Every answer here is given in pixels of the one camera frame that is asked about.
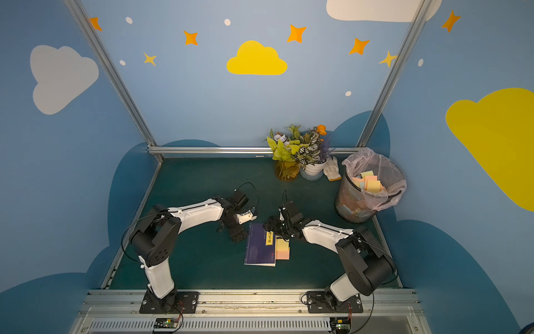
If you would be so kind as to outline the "purple covered book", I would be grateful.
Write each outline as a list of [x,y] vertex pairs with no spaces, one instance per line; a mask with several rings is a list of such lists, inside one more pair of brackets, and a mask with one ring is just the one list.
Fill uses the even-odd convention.
[[249,226],[246,257],[244,264],[275,267],[275,235],[268,232],[262,224]]

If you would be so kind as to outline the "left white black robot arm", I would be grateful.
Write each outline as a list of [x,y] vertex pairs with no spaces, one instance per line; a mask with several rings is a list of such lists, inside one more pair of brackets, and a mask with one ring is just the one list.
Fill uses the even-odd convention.
[[130,237],[148,279],[147,290],[158,300],[175,290],[168,258],[172,255],[178,235],[201,224],[221,221],[234,242],[248,234],[243,224],[257,218],[256,209],[243,209],[248,199],[243,194],[231,198],[209,198],[184,207],[155,205],[142,218]]

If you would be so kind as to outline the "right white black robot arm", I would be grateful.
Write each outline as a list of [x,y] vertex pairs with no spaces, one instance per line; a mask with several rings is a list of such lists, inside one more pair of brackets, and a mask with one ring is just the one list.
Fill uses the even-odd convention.
[[359,294],[372,295],[397,272],[392,257],[364,226],[352,230],[308,218],[293,224],[287,218],[269,217],[263,227],[283,239],[303,239],[338,254],[345,274],[325,289],[325,300],[332,305]]

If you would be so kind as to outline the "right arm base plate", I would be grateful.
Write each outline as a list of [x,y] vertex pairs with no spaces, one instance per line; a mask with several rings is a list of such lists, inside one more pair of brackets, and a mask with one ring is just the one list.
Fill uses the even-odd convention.
[[362,300],[358,294],[346,301],[339,301],[331,292],[308,291],[301,296],[300,302],[311,314],[363,313]]

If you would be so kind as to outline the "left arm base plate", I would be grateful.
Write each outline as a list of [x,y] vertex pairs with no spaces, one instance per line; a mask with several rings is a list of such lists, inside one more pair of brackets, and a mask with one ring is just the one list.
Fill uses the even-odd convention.
[[173,290],[162,299],[147,289],[140,306],[140,314],[195,314],[200,293]]

